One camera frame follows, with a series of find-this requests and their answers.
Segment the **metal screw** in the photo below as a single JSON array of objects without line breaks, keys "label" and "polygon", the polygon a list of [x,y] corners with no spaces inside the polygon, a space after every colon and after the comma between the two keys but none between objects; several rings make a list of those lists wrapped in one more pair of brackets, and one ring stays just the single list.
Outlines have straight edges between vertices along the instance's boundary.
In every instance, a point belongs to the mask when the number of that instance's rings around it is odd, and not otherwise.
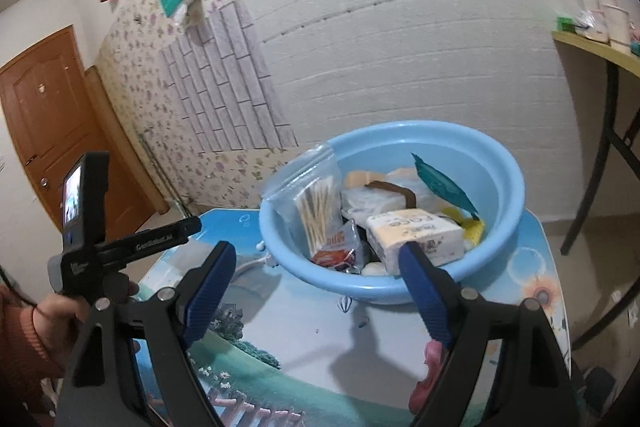
[{"label": "metal screw", "polygon": [[175,290],[173,288],[162,288],[159,292],[158,292],[158,298],[162,301],[170,301],[171,299],[173,299],[175,296]]},{"label": "metal screw", "polygon": [[528,298],[524,299],[524,307],[532,312],[537,312],[540,309],[540,303],[535,299]]},{"label": "metal screw", "polygon": [[462,298],[466,301],[475,301],[478,298],[478,292],[469,287],[462,288],[460,295],[462,295]]},{"label": "metal screw", "polygon": [[109,306],[111,306],[111,301],[107,297],[100,297],[97,301],[95,301],[95,307],[98,311],[105,311]]}]

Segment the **door panel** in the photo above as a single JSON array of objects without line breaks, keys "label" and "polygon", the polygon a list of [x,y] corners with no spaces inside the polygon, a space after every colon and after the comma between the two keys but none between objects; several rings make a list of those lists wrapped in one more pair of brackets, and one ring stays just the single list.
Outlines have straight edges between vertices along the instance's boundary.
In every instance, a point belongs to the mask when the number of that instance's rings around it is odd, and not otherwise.
[{"label": "door panel", "polygon": [[0,87],[18,156],[59,229],[64,177],[90,150],[111,153],[105,199],[107,238],[132,233],[151,216],[151,204],[118,151],[110,150],[98,125],[70,28],[44,39],[0,70]]}]

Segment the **wooden shelf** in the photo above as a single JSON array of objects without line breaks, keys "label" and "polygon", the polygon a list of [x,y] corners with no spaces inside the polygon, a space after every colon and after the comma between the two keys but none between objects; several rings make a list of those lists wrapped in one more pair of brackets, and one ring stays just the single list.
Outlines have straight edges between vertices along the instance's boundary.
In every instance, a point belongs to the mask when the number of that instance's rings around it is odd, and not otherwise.
[{"label": "wooden shelf", "polygon": [[627,55],[623,52],[613,49],[608,44],[602,44],[596,41],[590,41],[585,37],[581,37],[575,33],[569,32],[553,32],[553,38],[556,42],[564,42],[574,48],[580,48],[593,55],[604,58],[609,62],[627,70],[640,78],[640,58],[635,55]]}]

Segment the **person's arm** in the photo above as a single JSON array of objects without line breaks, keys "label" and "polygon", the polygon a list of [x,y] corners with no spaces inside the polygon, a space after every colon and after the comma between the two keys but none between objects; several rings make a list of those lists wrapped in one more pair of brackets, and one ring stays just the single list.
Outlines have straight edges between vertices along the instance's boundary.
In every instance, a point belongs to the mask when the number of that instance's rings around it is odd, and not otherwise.
[{"label": "person's arm", "polygon": [[61,378],[77,336],[74,319],[85,320],[81,299],[49,295],[37,309],[22,308],[0,286],[0,371],[31,412],[42,409],[43,378]]}]

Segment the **table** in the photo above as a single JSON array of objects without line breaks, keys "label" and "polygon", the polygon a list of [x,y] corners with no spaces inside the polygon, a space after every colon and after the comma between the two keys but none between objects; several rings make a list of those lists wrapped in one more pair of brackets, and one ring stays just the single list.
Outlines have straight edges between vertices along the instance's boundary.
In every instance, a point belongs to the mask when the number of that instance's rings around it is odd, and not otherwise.
[{"label": "table", "polygon": [[[256,210],[214,209],[195,236],[235,245],[238,265],[263,255]],[[190,263],[167,251],[141,282],[141,298],[174,286]],[[526,212],[513,252],[465,280],[485,298],[543,305],[570,367],[570,343],[558,274],[538,220]],[[206,336],[188,351],[204,391],[227,427],[406,427],[408,400],[426,375],[430,339],[411,305],[376,306],[317,289],[281,267],[243,273],[223,296]],[[499,355],[492,341],[464,425],[476,425]],[[162,407],[146,350],[138,354],[151,404]]]},{"label": "table", "polygon": [[[553,38],[556,42],[563,42],[569,46],[579,48],[588,53],[604,58],[607,63],[607,92],[604,101],[604,118],[602,119],[602,131],[600,133],[600,142],[598,144],[598,151],[596,153],[595,163],[593,165],[593,171],[591,171],[591,178],[585,190],[578,212],[575,216],[574,222],[572,222],[569,232],[567,233],[560,251],[562,255],[568,255],[571,247],[574,245],[575,239],[580,233],[593,200],[596,197],[602,176],[604,174],[604,168],[607,164],[607,157],[609,156],[609,149],[611,146],[620,153],[629,165],[631,170],[636,175],[636,178],[640,180],[640,159],[633,153],[631,146],[640,131],[640,108],[636,112],[634,119],[629,124],[624,136],[621,138],[616,133],[614,126],[616,124],[616,113],[618,110],[618,77],[620,68],[629,71],[631,74],[640,78],[640,59],[635,55],[627,55],[617,50],[614,50],[608,44],[601,44],[600,42],[590,41],[585,37],[581,37],[575,33],[570,32],[553,32]],[[577,339],[574,340],[572,347],[574,350],[580,349],[584,344],[596,337],[604,328],[615,320],[630,304],[633,299],[640,293],[640,277],[633,283],[631,288],[625,293],[620,302],[616,303],[613,308],[610,309],[607,314],[604,315],[598,322],[596,322],[591,328],[585,331]]]}]

